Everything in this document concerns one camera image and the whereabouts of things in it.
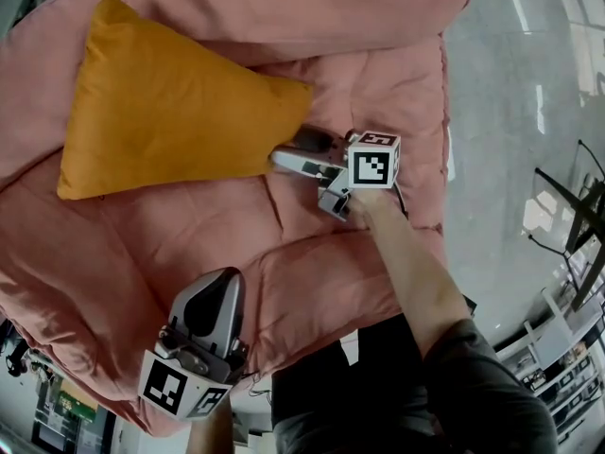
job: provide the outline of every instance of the black pants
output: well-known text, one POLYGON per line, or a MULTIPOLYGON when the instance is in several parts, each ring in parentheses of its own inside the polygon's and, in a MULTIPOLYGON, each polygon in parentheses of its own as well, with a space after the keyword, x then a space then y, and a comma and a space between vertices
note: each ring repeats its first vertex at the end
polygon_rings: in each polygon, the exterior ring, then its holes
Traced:
POLYGON ((274 427, 308 412, 331 422, 349 413, 365 427, 395 423, 430 435, 422 357, 404 315, 359 329, 358 341, 355 365, 337 341, 273 374, 274 427))

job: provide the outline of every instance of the person's leg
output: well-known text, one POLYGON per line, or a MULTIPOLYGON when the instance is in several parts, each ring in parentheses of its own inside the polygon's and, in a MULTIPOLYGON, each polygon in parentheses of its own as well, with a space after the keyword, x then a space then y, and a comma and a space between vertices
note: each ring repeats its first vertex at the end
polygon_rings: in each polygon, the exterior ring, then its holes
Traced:
POLYGON ((349 362, 340 341, 274 373, 271 379, 273 426, 303 413, 341 409, 348 376, 349 362))
POLYGON ((383 426, 411 428, 431 434, 432 415, 423 376, 423 359, 403 314, 361 328, 360 385, 373 386, 372 418, 383 426), (384 390, 376 395, 375 386, 384 390))

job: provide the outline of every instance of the gray floor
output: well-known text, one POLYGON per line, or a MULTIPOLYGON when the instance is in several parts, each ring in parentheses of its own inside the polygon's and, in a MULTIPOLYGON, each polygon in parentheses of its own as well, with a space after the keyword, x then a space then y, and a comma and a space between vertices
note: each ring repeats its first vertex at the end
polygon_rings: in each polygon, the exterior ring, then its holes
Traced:
POLYGON ((562 278, 561 261, 527 236, 561 248, 573 216, 534 167, 579 191, 594 168, 578 138, 605 162, 605 0, 473 0, 446 41, 447 252, 497 342, 562 278))

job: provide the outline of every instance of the forearm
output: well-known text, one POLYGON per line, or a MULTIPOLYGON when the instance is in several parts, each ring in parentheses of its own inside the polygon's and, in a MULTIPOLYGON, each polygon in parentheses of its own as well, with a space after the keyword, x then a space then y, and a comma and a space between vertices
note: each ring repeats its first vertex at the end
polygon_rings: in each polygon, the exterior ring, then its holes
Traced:
POLYGON ((372 201, 364 218, 424 357, 454 323, 470 318, 464 297, 388 196, 372 201))
POLYGON ((186 454, 232 454, 233 416, 229 400, 221 402, 212 415, 191 425, 186 454))

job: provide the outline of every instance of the black sleeve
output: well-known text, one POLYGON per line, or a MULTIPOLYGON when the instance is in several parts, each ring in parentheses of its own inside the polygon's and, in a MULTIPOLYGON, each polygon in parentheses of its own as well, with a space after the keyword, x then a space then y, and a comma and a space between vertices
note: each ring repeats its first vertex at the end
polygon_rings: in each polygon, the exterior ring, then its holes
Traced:
POLYGON ((429 408, 455 447, 475 454, 557 452, 546 405, 500 363, 471 320, 441 337, 424 368, 429 408))

